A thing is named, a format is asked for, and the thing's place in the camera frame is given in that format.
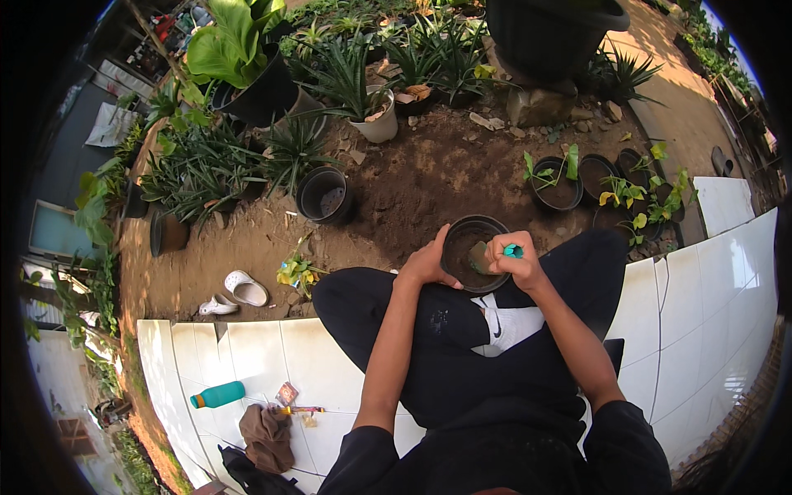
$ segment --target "black pants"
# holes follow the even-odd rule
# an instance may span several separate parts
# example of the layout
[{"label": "black pants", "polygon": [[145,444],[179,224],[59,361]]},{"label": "black pants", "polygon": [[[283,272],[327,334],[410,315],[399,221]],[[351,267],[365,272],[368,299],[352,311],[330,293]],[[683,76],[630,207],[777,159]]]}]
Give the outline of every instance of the black pants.
[{"label": "black pants", "polygon": [[[558,294],[601,341],[619,305],[625,258],[621,236],[588,230],[539,260]],[[363,372],[395,277],[373,268],[347,268],[314,288],[317,315]],[[495,291],[495,300],[499,308],[536,306],[511,279]],[[488,343],[486,320],[469,295],[440,284],[423,287],[401,396],[419,425],[439,428],[493,397],[526,398],[575,420],[582,416],[577,385],[546,323],[498,357],[470,351]]]}]

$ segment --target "white pot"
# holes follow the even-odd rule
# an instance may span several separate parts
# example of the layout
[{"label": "white pot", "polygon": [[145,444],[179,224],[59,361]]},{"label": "white pot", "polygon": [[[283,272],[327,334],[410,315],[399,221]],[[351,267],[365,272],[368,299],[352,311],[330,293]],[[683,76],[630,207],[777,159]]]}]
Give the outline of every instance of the white pot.
[{"label": "white pot", "polygon": [[[376,93],[380,88],[379,85],[366,86],[366,94]],[[385,95],[388,98],[388,109],[377,120],[374,122],[349,121],[371,143],[382,143],[393,139],[398,132],[398,122],[394,113],[394,92],[388,89]]]}]

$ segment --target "wall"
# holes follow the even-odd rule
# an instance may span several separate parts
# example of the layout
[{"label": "wall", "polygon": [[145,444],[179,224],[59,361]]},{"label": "wall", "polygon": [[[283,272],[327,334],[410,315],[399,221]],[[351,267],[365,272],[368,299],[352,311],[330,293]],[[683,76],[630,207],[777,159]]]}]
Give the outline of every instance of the wall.
[{"label": "wall", "polygon": [[80,471],[97,493],[118,493],[113,474],[124,480],[124,488],[132,490],[123,468],[116,464],[116,450],[86,410],[88,397],[81,367],[86,365],[82,349],[72,349],[66,332],[41,330],[41,342],[30,341],[28,352],[44,401],[50,405],[53,420],[79,418],[85,426],[96,455],[75,458]]},{"label": "wall", "polygon": [[36,172],[28,195],[22,200],[17,218],[15,242],[20,253],[27,252],[30,223],[36,200],[44,200],[72,210],[80,194],[80,175],[98,169],[112,158],[112,148],[87,146],[88,138],[102,102],[115,103],[116,97],[86,83],[63,121],[44,167]]}]

